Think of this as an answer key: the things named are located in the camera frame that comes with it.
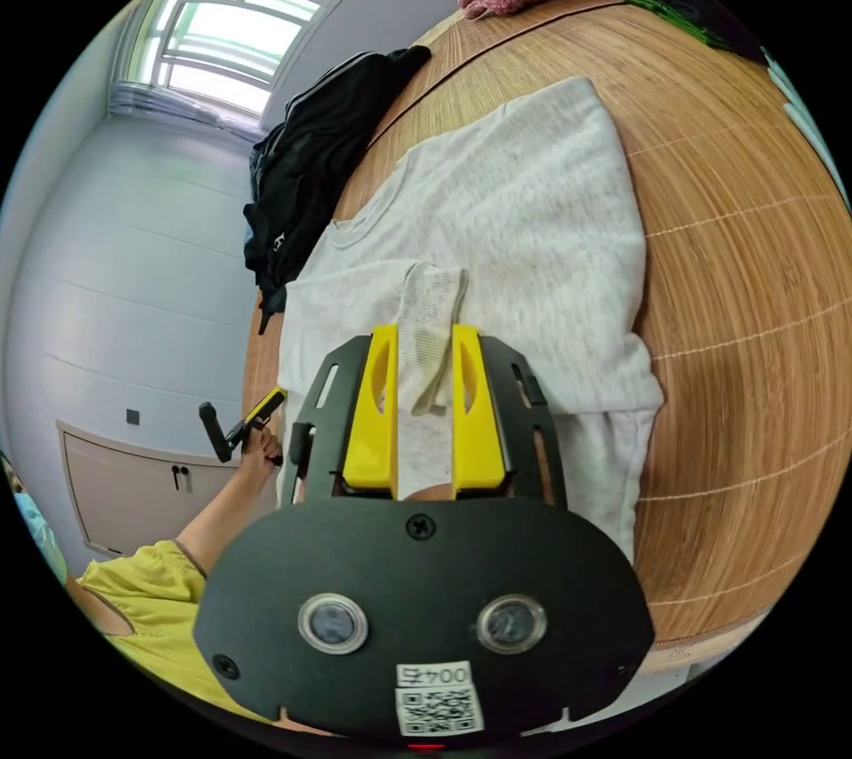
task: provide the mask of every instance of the face mask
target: face mask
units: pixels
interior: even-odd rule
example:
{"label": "face mask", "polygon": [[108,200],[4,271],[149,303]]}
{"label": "face mask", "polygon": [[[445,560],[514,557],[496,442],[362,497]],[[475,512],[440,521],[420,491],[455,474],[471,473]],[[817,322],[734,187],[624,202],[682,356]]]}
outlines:
{"label": "face mask", "polygon": [[16,493],[15,502],[18,503],[20,515],[27,523],[27,528],[35,540],[35,545],[38,546],[42,557],[47,561],[48,566],[53,573],[65,584],[68,577],[68,568],[65,563],[65,558],[59,550],[56,543],[56,537],[53,535],[51,527],[42,516],[42,512],[36,507],[36,503],[26,493]]}

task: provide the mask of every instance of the white t-shirt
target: white t-shirt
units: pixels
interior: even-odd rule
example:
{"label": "white t-shirt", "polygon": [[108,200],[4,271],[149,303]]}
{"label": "white t-shirt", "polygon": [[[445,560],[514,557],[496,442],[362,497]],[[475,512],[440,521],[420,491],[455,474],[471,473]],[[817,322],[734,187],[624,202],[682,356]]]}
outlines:
{"label": "white t-shirt", "polygon": [[424,394],[447,403],[451,326],[471,325],[527,358],[556,419],[569,508],[632,560],[639,478],[663,400],[632,332],[644,267],[619,135],[588,79],[423,141],[355,218],[329,225],[288,286],[285,447],[325,355],[398,323],[399,494],[449,481],[449,411],[412,412]]}

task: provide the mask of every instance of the cabinet door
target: cabinet door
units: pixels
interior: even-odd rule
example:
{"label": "cabinet door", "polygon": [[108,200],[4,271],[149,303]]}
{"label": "cabinet door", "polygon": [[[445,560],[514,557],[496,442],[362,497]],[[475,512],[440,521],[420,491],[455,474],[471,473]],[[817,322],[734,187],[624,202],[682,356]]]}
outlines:
{"label": "cabinet door", "polygon": [[[177,537],[235,471],[234,466],[160,457],[162,452],[133,454],[67,432],[62,438],[86,540],[113,554],[132,555],[141,546]],[[274,509],[271,481],[253,519]]]}

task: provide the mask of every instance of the label sticker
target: label sticker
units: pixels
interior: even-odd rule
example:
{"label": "label sticker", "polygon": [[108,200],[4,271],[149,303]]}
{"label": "label sticker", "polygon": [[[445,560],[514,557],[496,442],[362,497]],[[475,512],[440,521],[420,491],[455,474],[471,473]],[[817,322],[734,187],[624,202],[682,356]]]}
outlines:
{"label": "label sticker", "polygon": [[399,664],[396,695],[402,735],[465,735],[485,728],[469,661]]}

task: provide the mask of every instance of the window frame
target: window frame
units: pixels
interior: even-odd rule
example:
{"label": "window frame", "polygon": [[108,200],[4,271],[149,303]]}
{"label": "window frame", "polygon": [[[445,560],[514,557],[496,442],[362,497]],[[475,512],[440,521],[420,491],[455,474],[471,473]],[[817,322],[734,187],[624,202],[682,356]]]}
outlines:
{"label": "window frame", "polygon": [[[284,5],[287,4],[287,0],[281,1]],[[258,88],[260,91],[266,91],[264,106],[268,106],[279,72],[288,61],[291,50],[298,44],[302,32],[329,6],[330,0],[301,1],[314,7],[312,11],[305,10],[304,18],[293,12],[264,7],[245,0],[143,0],[131,15],[125,28],[120,50],[116,55],[112,79],[160,85],[186,95],[190,99],[216,107],[227,114],[259,121],[264,111],[258,114],[256,110],[246,105],[235,105],[218,97],[215,93],[193,92],[172,85],[173,71],[176,67],[196,68]],[[217,48],[221,50],[223,43],[225,46],[227,44],[224,37],[189,34],[193,17],[201,6],[204,5],[204,9],[209,11],[210,6],[214,4],[271,16],[296,26],[296,30],[280,56],[263,50],[254,52],[244,44],[234,45],[233,52],[225,48],[222,54],[217,56]],[[194,12],[190,12],[191,5],[196,5]],[[185,20],[185,25],[179,28],[182,18]],[[189,50],[182,45],[183,38],[187,36],[190,37],[190,43],[193,41],[195,43]],[[205,40],[209,41],[209,50],[206,52],[203,50]],[[263,64],[264,56],[269,60],[267,65]]]}

